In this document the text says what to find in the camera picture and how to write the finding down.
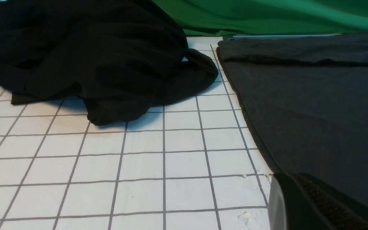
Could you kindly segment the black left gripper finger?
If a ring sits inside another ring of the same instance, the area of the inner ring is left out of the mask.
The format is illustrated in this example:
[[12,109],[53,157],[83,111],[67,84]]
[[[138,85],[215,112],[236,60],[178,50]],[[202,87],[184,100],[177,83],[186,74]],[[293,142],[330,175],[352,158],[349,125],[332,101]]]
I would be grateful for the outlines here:
[[306,173],[272,176],[271,230],[368,230],[368,208]]

